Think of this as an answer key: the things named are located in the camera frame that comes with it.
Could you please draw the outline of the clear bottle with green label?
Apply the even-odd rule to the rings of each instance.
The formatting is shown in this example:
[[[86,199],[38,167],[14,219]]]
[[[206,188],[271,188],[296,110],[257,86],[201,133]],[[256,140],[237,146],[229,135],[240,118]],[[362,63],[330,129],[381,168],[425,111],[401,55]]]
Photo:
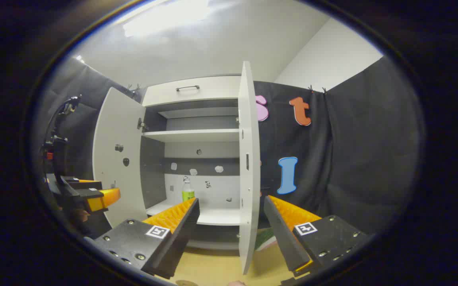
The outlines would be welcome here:
[[[191,186],[191,181],[189,177],[183,177],[183,188],[182,188],[182,201],[188,201],[195,197],[194,189]]]

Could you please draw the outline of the white cabinet shelf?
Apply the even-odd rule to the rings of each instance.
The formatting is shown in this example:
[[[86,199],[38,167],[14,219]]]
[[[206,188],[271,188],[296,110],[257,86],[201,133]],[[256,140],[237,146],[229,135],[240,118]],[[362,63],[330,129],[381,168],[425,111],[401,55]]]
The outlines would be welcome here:
[[[241,132],[239,129],[192,129],[145,132],[142,136],[164,143],[238,142]]]

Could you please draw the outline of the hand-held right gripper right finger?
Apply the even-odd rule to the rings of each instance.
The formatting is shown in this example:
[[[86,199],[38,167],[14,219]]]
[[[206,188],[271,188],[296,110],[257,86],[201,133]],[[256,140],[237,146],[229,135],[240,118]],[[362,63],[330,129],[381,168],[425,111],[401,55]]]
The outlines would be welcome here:
[[[264,212],[294,276],[318,274],[369,240],[365,232],[336,215],[320,217],[270,195],[265,198]]]

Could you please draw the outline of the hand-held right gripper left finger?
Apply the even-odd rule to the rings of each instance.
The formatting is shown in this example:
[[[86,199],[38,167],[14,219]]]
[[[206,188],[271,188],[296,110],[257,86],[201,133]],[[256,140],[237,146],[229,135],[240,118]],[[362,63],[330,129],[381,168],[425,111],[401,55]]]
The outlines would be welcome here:
[[[193,197],[144,221],[126,219],[95,239],[93,246],[113,261],[169,279],[176,272],[199,215],[200,203]]]

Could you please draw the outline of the toy watermelon slice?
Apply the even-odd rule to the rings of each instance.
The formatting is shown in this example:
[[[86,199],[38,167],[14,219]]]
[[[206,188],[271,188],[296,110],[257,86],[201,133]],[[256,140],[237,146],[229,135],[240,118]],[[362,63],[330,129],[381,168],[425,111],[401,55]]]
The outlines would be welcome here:
[[[276,244],[276,237],[272,228],[259,229],[256,236],[255,251],[262,251]]]

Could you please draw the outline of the black backdrop cloth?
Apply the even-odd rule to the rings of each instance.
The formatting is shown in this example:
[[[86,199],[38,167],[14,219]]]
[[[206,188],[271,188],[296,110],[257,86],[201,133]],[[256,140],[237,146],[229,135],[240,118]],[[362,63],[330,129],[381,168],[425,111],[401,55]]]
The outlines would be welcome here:
[[[92,152],[100,109],[111,87],[130,91],[91,67],[67,60],[40,96],[27,136],[43,172],[46,127],[60,103],[82,95],[60,135],[68,139],[66,175],[94,179]],[[254,80],[260,136],[258,228],[270,226],[264,198],[318,216],[337,215],[367,233],[383,230],[412,190],[423,130],[414,93],[382,58],[327,92]]]

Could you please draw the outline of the white cabinet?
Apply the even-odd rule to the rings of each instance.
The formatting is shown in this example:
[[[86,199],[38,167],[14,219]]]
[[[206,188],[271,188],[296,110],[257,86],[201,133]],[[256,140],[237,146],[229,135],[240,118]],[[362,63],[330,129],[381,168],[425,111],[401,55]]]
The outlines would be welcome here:
[[[238,129],[238,100],[213,99],[145,107],[146,132]],[[142,136],[140,175],[148,216],[182,201],[189,177],[201,214],[188,246],[236,251],[239,244],[238,142],[164,143]]]

